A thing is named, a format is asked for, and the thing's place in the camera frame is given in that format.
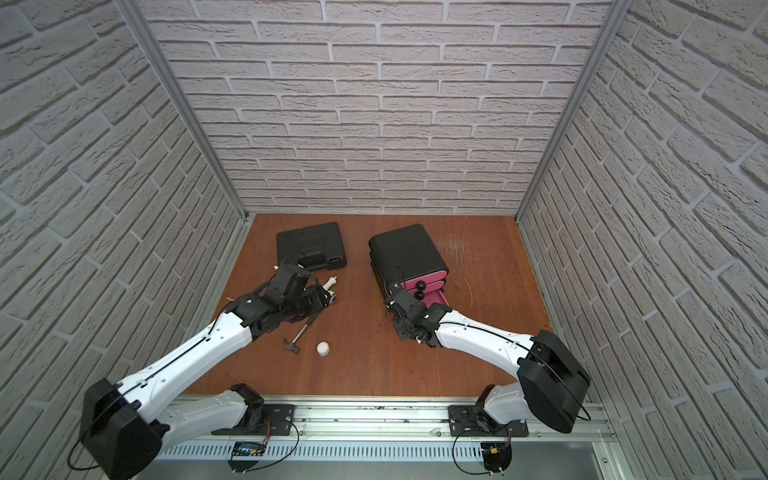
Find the black pink drawer cabinet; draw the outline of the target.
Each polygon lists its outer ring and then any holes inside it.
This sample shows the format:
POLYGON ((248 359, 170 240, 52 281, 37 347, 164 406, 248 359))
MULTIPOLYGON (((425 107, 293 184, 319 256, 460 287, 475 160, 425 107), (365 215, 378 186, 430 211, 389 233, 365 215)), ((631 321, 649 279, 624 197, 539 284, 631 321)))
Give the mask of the black pink drawer cabinet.
POLYGON ((449 268, 423 224, 380 233, 368 241, 371 267, 385 300, 395 284, 424 302, 448 305, 449 268))

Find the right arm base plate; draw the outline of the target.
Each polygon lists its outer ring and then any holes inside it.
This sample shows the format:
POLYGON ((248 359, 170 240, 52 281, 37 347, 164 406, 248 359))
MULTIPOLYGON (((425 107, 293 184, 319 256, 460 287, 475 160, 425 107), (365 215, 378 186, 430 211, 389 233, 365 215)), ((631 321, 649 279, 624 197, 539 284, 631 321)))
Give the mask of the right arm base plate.
POLYGON ((468 405, 449 405, 447 412, 448 426, 453 437, 460 434, 512 438, 529 436, 528 426, 523 420, 513 420, 502 425, 481 412, 477 407, 468 405))

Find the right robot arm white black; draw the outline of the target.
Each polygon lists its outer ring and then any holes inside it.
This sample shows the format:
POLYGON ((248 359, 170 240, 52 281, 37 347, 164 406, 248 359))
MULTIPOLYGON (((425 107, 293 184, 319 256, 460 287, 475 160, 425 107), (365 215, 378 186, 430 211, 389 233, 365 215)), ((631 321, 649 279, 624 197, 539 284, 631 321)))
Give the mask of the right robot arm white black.
POLYGON ((591 377, 554 333, 532 336, 492 327, 447 305, 428 305, 398 284, 387 286, 384 296, 401 339, 469 354, 515 379, 489 385, 478 397, 469 417, 481 431, 495 434, 512 422, 535 418, 568 434, 578 419, 590 418, 580 412, 591 377))

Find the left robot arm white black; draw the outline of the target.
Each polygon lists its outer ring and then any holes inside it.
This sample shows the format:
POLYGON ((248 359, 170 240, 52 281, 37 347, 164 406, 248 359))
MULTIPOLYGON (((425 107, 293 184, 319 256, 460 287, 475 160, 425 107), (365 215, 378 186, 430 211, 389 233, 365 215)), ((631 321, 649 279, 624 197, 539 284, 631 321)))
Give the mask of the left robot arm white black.
POLYGON ((96 468, 110 479, 131 479, 160 453, 200 435, 270 435, 275 423, 264 412, 263 398, 243 383, 181 407, 172 403, 221 361, 282 323, 310 324, 334 302, 336 282, 330 277, 320 283, 299 265, 281 265, 169 354, 120 381, 101 379, 88 387, 78 441, 96 468))

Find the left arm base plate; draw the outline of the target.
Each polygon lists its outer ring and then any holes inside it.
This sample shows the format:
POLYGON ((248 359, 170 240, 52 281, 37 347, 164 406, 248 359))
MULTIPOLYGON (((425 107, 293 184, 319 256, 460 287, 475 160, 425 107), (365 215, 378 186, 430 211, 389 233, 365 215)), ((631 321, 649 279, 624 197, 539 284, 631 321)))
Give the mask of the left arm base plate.
POLYGON ((214 436, 289 436, 292 431, 296 406, 294 404, 266 404, 250 406, 244 417, 232 428, 218 429, 214 436))

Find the white paint can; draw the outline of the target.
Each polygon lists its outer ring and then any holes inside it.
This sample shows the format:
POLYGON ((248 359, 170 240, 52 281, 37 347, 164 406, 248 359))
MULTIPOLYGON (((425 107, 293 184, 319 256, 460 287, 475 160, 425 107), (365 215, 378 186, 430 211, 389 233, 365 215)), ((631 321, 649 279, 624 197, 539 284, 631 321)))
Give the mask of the white paint can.
POLYGON ((323 341, 317 345, 317 352, 321 357, 326 357, 330 353, 330 345, 323 341))

